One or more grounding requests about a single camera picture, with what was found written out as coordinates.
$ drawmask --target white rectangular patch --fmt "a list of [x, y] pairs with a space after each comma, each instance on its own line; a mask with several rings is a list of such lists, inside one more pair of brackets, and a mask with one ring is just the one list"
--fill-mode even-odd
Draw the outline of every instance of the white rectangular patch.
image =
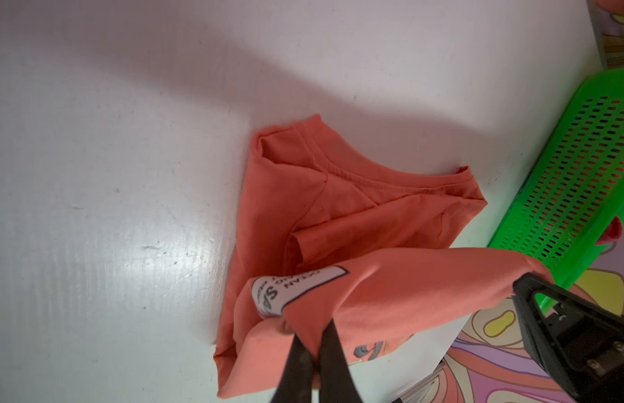
[[322, 286], [336, 278], [349, 274], [339, 266], [288, 277], [259, 277], [251, 286], [256, 309], [262, 317], [281, 316], [287, 304], [313, 288]]

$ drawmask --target green plastic basket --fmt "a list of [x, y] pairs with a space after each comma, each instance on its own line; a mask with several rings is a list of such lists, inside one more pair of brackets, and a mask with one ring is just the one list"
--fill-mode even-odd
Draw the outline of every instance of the green plastic basket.
[[594, 245], [614, 216], [624, 223], [624, 69], [576, 91], [488, 247], [535, 257], [569, 289], [604, 249]]

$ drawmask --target white surface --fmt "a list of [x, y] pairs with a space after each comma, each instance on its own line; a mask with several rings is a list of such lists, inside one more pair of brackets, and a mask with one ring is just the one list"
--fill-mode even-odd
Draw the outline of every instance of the white surface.
[[[0, 0], [0, 402], [216, 400], [253, 130], [321, 113], [391, 168], [471, 165], [485, 246], [599, 66], [577, 0]], [[364, 400], [463, 322], [353, 367]]]

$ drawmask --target orange t-shirt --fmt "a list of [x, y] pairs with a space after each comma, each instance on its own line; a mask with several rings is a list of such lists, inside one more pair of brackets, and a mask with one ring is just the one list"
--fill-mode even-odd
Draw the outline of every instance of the orange t-shirt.
[[316, 355], [334, 318], [356, 361], [369, 344], [390, 352], [496, 305], [526, 272], [548, 276], [516, 252], [446, 249], [485, 205], [468, 168], [388, 169], [319, 116], [257, 133], [214, 355], [219, 397], [277, 386], [292, 331]]

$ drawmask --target seam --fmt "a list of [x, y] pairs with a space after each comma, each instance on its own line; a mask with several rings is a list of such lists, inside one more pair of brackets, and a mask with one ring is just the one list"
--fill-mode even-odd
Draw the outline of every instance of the seam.
[[325, 188], [327, 187], [327, 182], [330, 178], [330, 176], [328, 175], [327, 172], [324, 172], [325, 174], [325, 183], [323, 185], [323, 189], [321, 189], [321, 191], [319, 192], [319, 194], [314, 198], [314, 200], [312, 200], [312, 203], [310, 203], [309, 208], [303, 213], [301, 214], [301, 216], [299, 218], [296, 219], [296, 221], [294, 221], [294, 223], [292, 224], [292, 226], [290, 227], [289, 231], [287, 232], [287, 238], [285, 239], [285, 246], [283, 247], [283, 254], [282, 254], [282, 262], [285, 262], [285, 252], [287, 251], [287, 241], [289, 240], [289, 238], [292, 236], [292, 233], [294, 231], [294, 228], [296, 228], [296, 226], [298, 225], [298, 223], [310, 212], [310, 210], [312, 209], [312, 207], [316, 204], [316, 201], [321, 197], [321, 195], [324, 193]]
[[[469, 179], [461, 180], [459, 182], [456, 181], [456, 182], [451, 182], [451, 183], [440, 184], [439, 186], [401, 186], [401, 185], [396, 185], [396, 184], [391, 184], [391, 183], [386, 183], [386, 182], [381, 182], [381, 181], [375, 181], [372, 179], [367, 179], [367, 178], [357, 175], [356, 173], [352, 173], [347, 170], [344, 170], [339, 165], [330, 161], [327, 157], [325, 157], [325, 159], [327, 160], [326, 163], [319, 164], [319, 162], [317, 162], [316, 160], [315, 152], [313, 152], [307, 144], [308, 141], [312, 141], [316, 144], [316, 142], [314, 141], [314, 136], [312, 136], [312, 134], [310, 133], [310, 128], [307, 127], [307, 125], [301, 125], [301, 129], [304, 130], [306, 134], [303, 137], [303, 143], [305, 144], [305, 148], [312, 155], [312, 159], [315, 162], [315, 165], [317, 167], [321, 168], [324, 172], [330, 172], [337, 177], [346, 179], [350, 182], [361, 184], [363, 186], [368, 186], [368, 187], [377, 188], [377, 189], [394, 188], [394, 189], [400, 189], [400, 190], [405, 190], [405, 191], [413, 191], [417, 189], [440, 189], [440, 188], [445, 188], [449, 186], [457, 186], [457, 185], [469, 182], [471, 180], [469, 178]], [[319, 149], [319, 152], [325, 155], [324, 152], [320, 149]]]

